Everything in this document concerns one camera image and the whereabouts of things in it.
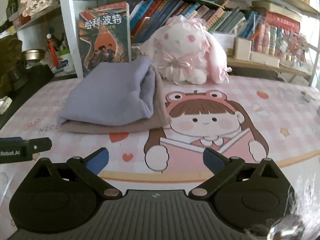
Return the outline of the row of upright books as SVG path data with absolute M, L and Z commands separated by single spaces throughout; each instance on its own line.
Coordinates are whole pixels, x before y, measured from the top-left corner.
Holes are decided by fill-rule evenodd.
M 183 0 L 142 0 L 130 15 L 131 42 L 143 43 L 153 32 L 169 23 L 169 18 L 200 18 L 209 33 L 234 34 L 254 40 L 265 24 L 265 16 L 244 3 L 225 0 L 215 8 L 211 4 Z

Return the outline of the white cardboard box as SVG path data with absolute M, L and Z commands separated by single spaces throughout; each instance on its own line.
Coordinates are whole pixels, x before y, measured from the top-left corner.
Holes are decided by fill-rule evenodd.
M 249 61 L 252 41 L 237 37 L 235 39 L 234 57 L 238 60 Z

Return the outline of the red boxed candy tubes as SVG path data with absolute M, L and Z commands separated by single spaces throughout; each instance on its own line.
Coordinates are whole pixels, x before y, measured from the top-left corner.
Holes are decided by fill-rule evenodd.
M 300 23 L 269 11 L 255 12 L 251 34 L 252 51 L 277 58 L 285 67 L 299 69 L 306 62 L 309 45 L 299 33 Z

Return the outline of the white metal bookshelf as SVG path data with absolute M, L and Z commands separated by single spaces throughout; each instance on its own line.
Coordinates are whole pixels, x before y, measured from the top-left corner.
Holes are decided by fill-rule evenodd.
M 7 19 L 24 48 L 37 48 L 54 34 L 53 20 L 60 17 L 78 77 L 89 74 L 89 62 L 99 44 L 111 41 L 113 62 L 131 61 L 146 54 L 156 33 L 171 28 L 177 37 L 195 23 L 217 41 L 217 58 L 234 74 L 262 78 L 301 76 L 313 86 L 316 70 L 298 69 L 305 62 L 300 25 L 276 11 L 231 8 L 234 0 L 9 0 L 18 10 Z M 258 0 L 275 3 L 302 15 L 319 18 L 319 11 L 302 0 Z M 20 32 L 40 20 L 34 30 Z

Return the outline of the Harry Potter book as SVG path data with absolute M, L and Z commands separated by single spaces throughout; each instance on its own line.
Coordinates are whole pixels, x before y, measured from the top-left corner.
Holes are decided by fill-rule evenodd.
M 103 5 L 79 14 L 79 53 L 83 75 L 98 64 L 130 62 L 130 11 L 127 2 Z

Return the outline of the pink checkered cartoon desk mat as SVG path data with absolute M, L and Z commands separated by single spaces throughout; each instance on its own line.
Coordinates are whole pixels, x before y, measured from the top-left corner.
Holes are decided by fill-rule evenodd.
M 319 93 L 279 81 L 231 77 L 204 86 L 164 82 L 171 124 L 140 133 L 77 134 L 57 125 L 57 115 L 79 79 L 47 84 L 4 125 L 1 137 L 48 137 L 52 148 L 31 161 L 1 165 L 1 239 L 16 225 L 9 213 L 12 195 L 40 158 L 55 163 L 99 148 L 109 162 L 99 176 L 119 188 L 185 189 L 210 177 L 204 148 L 248 163 L 273 159 L 291 184 L 298 178 L 319 185 Z

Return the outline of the metal bowl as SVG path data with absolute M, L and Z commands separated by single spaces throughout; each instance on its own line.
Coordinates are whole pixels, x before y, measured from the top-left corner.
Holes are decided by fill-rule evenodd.
M 41 61 L 45 58 L 45 51 L 43 49 L 28 49 L 21 53 L 21 58 L 25 61 Z

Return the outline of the red tassel ornament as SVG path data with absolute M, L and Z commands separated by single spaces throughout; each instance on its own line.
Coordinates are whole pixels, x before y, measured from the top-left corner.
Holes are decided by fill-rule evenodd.
M 58 57 L 57 57 L 56 52 L 60 48 L 59 41 L 54 35 L 52 35 L 50 33 L 47 34 L 47 41 L 49 44 L 49 51 L 50 51 L 50 54 L 52 57 L 53 66 L 57 67 L 59 65 L 59 61 L 58 61 Z

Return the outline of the white plastic pen cup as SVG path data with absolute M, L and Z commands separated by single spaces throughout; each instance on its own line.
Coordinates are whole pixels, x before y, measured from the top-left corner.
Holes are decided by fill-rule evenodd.
M 62 69 L 66 73 L 70 73 L 75 70 L 73 59 L 72 59 L 70 50 L 68 48 L 58 51 L 57 58 L 59 62 L 57 69 Z

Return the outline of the purple and tan sweater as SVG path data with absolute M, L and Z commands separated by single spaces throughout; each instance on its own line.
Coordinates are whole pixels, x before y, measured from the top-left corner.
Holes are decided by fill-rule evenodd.
M 159 73 L 146 56 L 98 64 L 69 94 L 57 124 L 76 133 L 141 132 L 171 123 Z

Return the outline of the white pink plush bunny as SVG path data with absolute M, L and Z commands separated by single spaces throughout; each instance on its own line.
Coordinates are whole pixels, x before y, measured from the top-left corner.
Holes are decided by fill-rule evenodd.
M 200 18 L 169 18 L 139 46 L 162 78 L 175 83 L 202 85 L 228 81 L 227 55 L 217 39 L 202 25 Z

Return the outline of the olive green garment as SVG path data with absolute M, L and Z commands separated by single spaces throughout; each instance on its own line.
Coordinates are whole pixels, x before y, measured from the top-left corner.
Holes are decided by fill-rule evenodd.
M 1 38 L 1 98 L 18 90 L 20 79 L 26 78 L 26 62 L 21 59 L 22 41 L 14 35 Z

